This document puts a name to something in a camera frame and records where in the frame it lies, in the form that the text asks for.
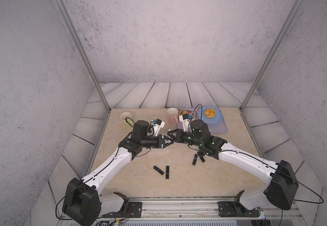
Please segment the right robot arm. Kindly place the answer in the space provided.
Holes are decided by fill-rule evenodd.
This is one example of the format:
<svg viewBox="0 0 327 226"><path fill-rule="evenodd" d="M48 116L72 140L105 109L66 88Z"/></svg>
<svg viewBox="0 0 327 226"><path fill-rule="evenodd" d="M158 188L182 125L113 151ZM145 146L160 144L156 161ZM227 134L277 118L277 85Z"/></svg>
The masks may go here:
<svg viewBox="0 0 327 226"><path fill-rule="evenodd" d="M195 120L189 126L190 131L176 129L169 131L168 136L176 143L196 146L200 153L231 163L265 183L252 191L240 191L236 203L247 210L268 205L286 211L291 209L302 183L297 180L289 162L282 160L277 163L243 151L225 139L211 135L208 125L202 120Z"/></svg>

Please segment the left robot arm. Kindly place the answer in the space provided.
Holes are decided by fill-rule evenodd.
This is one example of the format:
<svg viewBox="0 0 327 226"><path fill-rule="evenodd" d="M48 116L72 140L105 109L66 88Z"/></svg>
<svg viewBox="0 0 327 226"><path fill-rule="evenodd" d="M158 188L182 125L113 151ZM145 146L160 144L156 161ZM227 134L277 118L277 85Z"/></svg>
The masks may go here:
<svg viewBox="0 0 327 226"><path fill-rule="evenodd" d="M67 220L81 226L90 226L96 219L108 216L126 218L129 213L129 198L119 192L102 196L109 181L134 158L141 157L143 148L166 148L173 140L159 134L165 125L160 119L151 122L138 120L132 131L118 144L113 154L93 172L82 179L72 179L66 189L62 212Z"/></svg>

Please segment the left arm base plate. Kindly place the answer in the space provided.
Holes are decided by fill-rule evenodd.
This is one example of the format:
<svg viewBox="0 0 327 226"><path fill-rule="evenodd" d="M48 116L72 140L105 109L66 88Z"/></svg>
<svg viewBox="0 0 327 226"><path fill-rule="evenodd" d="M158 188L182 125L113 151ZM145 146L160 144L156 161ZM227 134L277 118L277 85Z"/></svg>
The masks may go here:
<svg viewBox="0 0 327 226"><path fill-rule="evenodd" d="M105 218L140 218L142 205L142 202L128 202L119 212L108 213Z"/></svg>

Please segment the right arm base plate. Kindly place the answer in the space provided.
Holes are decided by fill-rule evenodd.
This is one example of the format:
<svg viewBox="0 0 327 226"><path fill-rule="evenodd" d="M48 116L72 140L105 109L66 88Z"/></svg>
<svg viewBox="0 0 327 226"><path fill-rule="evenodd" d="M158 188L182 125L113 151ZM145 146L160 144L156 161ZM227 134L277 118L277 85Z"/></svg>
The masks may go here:
<svg viewBox="0 0 327 226"><path fill-rule="evenodd" d="M220 217L258 218L258 209L247 210L238 202L218 202L218 215Z"/></svg>

